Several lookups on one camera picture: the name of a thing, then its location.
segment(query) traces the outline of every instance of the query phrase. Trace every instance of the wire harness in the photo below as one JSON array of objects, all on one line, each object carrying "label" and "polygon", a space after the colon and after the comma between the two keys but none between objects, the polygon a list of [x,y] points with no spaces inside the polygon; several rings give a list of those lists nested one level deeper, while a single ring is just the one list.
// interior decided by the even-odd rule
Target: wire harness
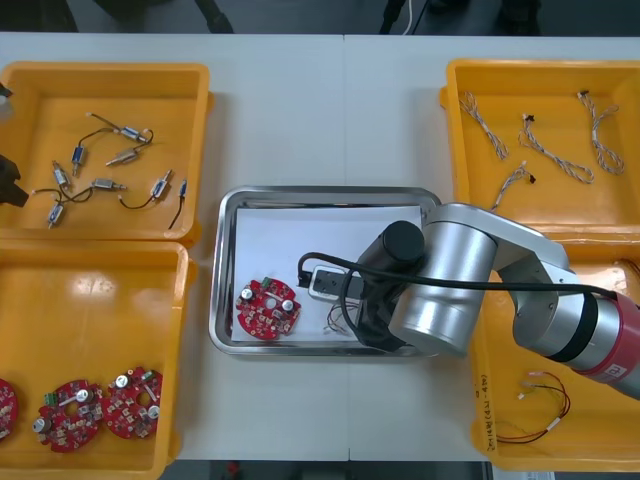
[{"label": "wire harness", "polygon": [[522,115],[522,120],[524,122],[524,128],[518,135],[518,141],[520,142],[520,145],[522,145],[523,147],[532,148],[549,157],[564,171],[564,173],[575,178],[576,180],[586,184],[593,183],[595,177],[593,175],[593,172],[589,168],[583,167],[582,165],[578,165],[576,163],[572,163],[568,160],[563,160],[562,158],[554,155],[550,151],[546,150],[542,145],[540,145],[540,142],[538,142],[536,137],[533,135],[533,132],[531,131],[531,124],[535,121],[533,115],[525,113],[524,115]]},{"label": "wire harness", "polygon": [[[578,92],[578,98],[591,114],[591,119],[593,121],[591,127],[591,143],[596,149],[598,164],[603,168],[603,170],[606,170],[609,173],[622,175],[622,173],[624,173],[624,160],[622,160],[622,158],[620,158],[620,156],[613,150],[604,146],[598,139],[598,127],[600,126],[600,122],[605,118],[614,115],[619,110],[618,105],[611,105],[610,107],[605,108],[604,111],[598,115],[596,106],[589,96],[589,90]],[[605,157],[609,157],[611,164],[607,162]]]},{"label": "wire harness", "polygon": [[498,193],[498,198],[496,198],[496,201],[493,204],[493,207],[491,207],[490,209],[491,212],[495,212],[495,210],[498,208],[498,205],[500,205],[500,202],[502,201],[502,197],[504,197],[505,192],[511,186],[512,183],[517,182],[521,178],[525,178],[525,177],[529,177],[529,183],[531,184],[536,183],[536,177],[534,177],[533,174],[525,168],[526,164],[527,164],[526,161],[522,162],[520,166],[513,171],[513,173],[509,176],[509,178],[505,180],[504,184],[502,185],[502,188],[500,189],[500,193]]},{"label": "wire harness", "polygon": [[509,149],[500,138],[489,129],[489,125],[484,121],[478,111],[478,102],[471,92],[464,92],[464,100],[460,99],[460,108],[473,117],[482,127],[493,145],[496,155],[500,160],[505,160],[509,156]]}]

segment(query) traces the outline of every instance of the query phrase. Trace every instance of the robotic arm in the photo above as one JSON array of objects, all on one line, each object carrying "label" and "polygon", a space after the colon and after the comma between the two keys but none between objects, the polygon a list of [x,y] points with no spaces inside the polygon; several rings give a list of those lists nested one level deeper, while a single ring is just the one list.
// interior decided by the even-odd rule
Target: robotic arm
[{"label": "robotic arm", "polygon": [[[406,247],[394,251],[387,231],[392,226],[358,263],[323,254],[307,254],[301,263],[318,258],[348,268],[347,280],[359,272],[365,280],[363,303],[371,301],[365,294],[372,277],[395,281],[401,293],[385,327],[396,340],[425,353],[464,356],[485,291],[506,290],[515,305],[513,336],[518,345],[640,399],[640,311],[630,298],[580,285],[562,245],[487,211],[441,205],[427,222],[417,277],[401,268],[398,252]],[[409,237],[408,232],[402,235]],[[415,269],[416,264],[412,256],[407,265]],[[492,270],[502,284],[488,283]],[[356,330],[361,334],[371,322],[360,315]]]}]

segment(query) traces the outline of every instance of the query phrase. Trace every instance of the small black part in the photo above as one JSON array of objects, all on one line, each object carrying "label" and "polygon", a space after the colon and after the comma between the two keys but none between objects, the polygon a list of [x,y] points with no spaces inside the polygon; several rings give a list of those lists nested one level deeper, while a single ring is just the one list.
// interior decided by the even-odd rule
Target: small black part
[{"label": "small black part", "polygon": [[20,180],[18,166],[8,158],[0,155],[0,204],[8,203],[16,207],[24,207],[29,194],[14,182]]},{"label": "small black part", "polygon": [[0,95],[9,98],[13,95],[13,92],[0,83]]},{"label": "small black part", "polygon": [[298,274],[298,286],[302,288],[309,288],[309,285],[311,285],[312,275],[313,275],[312,272],[307,272],[306,270],[302,270]]}]

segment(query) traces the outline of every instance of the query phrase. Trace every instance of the white paper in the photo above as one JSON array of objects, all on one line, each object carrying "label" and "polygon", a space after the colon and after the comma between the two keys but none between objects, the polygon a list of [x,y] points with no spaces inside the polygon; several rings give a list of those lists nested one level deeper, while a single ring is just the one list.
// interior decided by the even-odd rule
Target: white paper
[{"label": "white paper", "polygon": [[[420,226],[420,207],[238,209],[234,299],[251,280],[275,278],[294,290],[302,307],[292,332],[278,341],[353,341],[351,332],[347,336],[324,328],[332,304],[297,287],[298,259],[307,252],[320,252],[356,261],[397,220]],[[319,264],[324,263],[309,260],[304,269],[312,271]],[[256,341],[242,329],[237,314],[234,304],[231,339]]]}]

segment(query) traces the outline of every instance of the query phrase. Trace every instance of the round circuit board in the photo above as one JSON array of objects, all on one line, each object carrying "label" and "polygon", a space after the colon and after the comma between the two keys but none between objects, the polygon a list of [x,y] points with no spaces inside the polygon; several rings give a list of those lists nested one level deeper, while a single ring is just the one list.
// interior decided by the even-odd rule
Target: round circuit board
[{"label": "round circuit board", "polygon": [[102,420],[102,389],[86,380],[75,380],[45,395],[40,418],[33,424],[38,441],[51,450],[69,453],[87,444],[98,433]]},{"label": "round circuit board", "polygon": [[295,292],[280,280],[252,280],[236,300],[240,326],[261,340],[275,340],[281,333],[288,335],[300,316],[295,297]]},{"label": "round circuit board", "polygon": [[18,418],[18,396],[9,382],[0,378],[0,442],[9,436]]},{"label": "round circuit board", "polygon": [[[121,438],[144,438],[155,433],[160,414],[162,375],[136,367],[109,384],[109,397],[102,399],[107,428]],[[148,395],[149,401],[141,403]]]}]

